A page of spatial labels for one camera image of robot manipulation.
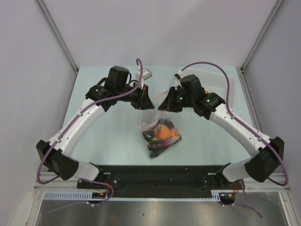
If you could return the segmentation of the toy peach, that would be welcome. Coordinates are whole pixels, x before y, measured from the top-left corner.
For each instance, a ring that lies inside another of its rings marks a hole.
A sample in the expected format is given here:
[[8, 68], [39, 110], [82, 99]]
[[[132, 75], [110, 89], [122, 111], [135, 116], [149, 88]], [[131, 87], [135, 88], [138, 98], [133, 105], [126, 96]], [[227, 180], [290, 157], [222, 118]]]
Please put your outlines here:
[[160, 124], [154, 129], [154, 136], [159, 140], [167, 139], [170, 136], [170, 129], [166, 125]]

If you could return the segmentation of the clear zip top bag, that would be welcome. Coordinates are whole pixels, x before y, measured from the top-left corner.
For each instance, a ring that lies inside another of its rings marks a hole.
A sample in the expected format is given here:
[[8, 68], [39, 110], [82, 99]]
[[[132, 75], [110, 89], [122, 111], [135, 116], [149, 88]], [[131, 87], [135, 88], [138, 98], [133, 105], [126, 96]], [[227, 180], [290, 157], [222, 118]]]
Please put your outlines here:
[[166, 97], [167, 93], [166, 90], [152, 99], [155, 109], [144, 111], [139, 125], [150, 159], [157, 158], [182, 139], [168, 112], [158, 110], [159, 104], [163, 102], [163, 98]]

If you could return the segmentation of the dark toy grape bunch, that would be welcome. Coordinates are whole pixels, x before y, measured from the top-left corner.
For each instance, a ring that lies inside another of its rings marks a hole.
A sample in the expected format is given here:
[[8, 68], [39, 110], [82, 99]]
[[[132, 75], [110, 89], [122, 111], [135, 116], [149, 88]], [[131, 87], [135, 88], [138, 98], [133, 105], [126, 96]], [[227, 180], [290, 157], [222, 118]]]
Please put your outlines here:
[[154, 136], [154, 129], [160, 124], [166, 125], [170, 129], [170, 131], [175, 129], [174, 124], [170, 120], [168, 119], [157, 120], [156, 122], [152, 123], [148, 128], [146, 128], [144, 131], [142, 131], [142, 136], [148, 143], [159, 140]]

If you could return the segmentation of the grey toy fish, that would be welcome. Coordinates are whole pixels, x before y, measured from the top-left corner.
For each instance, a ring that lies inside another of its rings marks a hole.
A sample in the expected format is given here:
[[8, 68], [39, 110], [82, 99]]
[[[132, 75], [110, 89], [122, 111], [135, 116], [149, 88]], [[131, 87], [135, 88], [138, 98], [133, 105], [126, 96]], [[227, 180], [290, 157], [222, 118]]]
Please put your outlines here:
[[148, 150], [149, 150], [149, 158], [153, 159], [153, 158], [157, 158], [159, 155], [161, 155], [164, 151], [167, 150], [167, 148], [166, 147], [148, 146]]

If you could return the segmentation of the orange toy tangerine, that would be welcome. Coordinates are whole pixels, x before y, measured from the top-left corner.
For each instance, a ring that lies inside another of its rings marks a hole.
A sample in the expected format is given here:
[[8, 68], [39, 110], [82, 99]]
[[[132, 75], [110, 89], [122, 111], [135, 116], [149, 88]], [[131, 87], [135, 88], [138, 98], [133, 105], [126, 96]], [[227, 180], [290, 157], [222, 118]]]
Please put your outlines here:
[[178, 136], [180, 136], [180, 134], [178, 133], [178, 131], [176, 129], [173, 129], [170, 131], [170, 136], [169, 136], [170, 138], [178, 137]]

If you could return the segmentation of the purple toy eggplant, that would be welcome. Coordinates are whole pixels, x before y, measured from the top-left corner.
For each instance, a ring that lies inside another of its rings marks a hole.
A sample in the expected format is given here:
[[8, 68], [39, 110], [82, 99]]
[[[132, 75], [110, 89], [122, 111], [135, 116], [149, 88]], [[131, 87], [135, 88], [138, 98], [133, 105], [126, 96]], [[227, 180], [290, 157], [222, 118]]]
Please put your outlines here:
[[178, 143], [179, 141], [181, 141], [182, 137], [181, 136], [175, 136], [175, 137], [170, 137], [170, 138], [166, 138], [163, 140], [156, 140], [153, 142], [152, 147], [154, 149], [166, 149], [169, 146], [172, 146], [176, 143]]

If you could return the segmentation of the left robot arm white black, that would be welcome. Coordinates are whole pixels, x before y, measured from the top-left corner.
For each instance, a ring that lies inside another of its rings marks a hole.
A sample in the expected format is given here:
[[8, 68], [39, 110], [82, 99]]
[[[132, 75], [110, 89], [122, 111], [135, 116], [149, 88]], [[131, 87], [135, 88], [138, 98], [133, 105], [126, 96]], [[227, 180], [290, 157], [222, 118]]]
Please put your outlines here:
[[85, 95], [82, 105], [70, 121], [48, 141], [40, 140], [36, 149], [41, 159], [40, 166], [47, 167], [57, 178], [72, 177], [87, 180], [93, 188], [103, 185], [101, 170], [90, 162], [72, 158], [72, 153], [88, 129], [118, 101], [129, 102], [134, 109], [154, 109], [145, 80], [152, 73], [138, 67], [136, 79], [131, 79], [128, 69], [114, 66], [106, 78], [92, 86]]

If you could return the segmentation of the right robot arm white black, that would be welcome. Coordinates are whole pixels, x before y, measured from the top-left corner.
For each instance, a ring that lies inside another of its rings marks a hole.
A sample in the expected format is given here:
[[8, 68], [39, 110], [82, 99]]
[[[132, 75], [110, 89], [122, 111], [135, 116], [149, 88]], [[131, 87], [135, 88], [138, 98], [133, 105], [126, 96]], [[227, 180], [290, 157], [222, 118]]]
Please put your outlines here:
[[215, 93], [206, 93], [196, 75], [184, 76], [177, 87], [170, 87], [160, 111], [178, 113], [183, 108], [223, 128], [249, 153], [250, 158], [228, 163], [218, 171], [217, 184], [228, 189], [234, 181], [252, 178], [264, 182], [279, 166], [284, 154], [284, 141], [256, 131], [227, 109], [226, 102]]

